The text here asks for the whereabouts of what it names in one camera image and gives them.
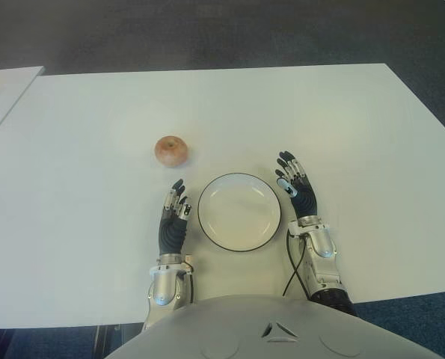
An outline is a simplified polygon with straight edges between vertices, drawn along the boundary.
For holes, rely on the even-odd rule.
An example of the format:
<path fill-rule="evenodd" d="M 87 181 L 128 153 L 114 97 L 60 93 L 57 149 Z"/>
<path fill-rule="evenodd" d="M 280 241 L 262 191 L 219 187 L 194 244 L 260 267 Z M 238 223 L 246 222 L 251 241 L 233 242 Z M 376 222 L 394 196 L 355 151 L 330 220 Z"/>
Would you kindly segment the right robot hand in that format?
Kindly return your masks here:
<path fill-rule="evenodd" d="M 288 195 L 296 218 L 317 215 L 316 194 L 301 163 L 289 151 L 279 152 L 277 185 Z"/>

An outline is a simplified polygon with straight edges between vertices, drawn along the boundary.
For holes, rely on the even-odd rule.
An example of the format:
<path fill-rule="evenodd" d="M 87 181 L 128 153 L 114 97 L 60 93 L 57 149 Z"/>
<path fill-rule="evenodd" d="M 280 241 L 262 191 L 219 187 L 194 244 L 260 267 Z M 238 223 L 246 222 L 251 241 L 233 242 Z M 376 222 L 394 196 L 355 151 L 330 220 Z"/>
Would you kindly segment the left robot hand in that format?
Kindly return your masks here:
<path fill-rule="evenodd" d="M 176 181 L 170 188 L 159 222 L 159 254 L 181 254 L 186 237 L 188 219 L 192 205 L 184 195 L 183 179 Z"/>

